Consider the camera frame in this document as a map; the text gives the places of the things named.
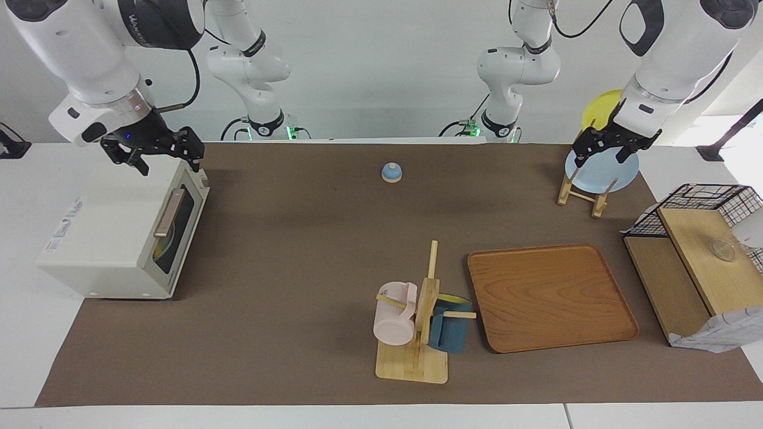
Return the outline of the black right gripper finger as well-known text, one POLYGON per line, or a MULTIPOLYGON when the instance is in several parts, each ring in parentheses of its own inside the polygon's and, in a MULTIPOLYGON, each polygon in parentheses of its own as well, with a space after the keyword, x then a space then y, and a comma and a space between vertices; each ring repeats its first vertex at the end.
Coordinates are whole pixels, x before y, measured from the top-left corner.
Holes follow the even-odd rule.
POLYGON ((100 147, 112 163, 125 164, 139 171, 142 176, 148 176, 150 168, 142 159, 142 152, 138 148, 126 150, 116 138, 101 138, 100 147))
POLYGON ((182 158, 194 173, 201 169, 205 146, 194 130, 185 126, 173 133, 173 155, 182 158))

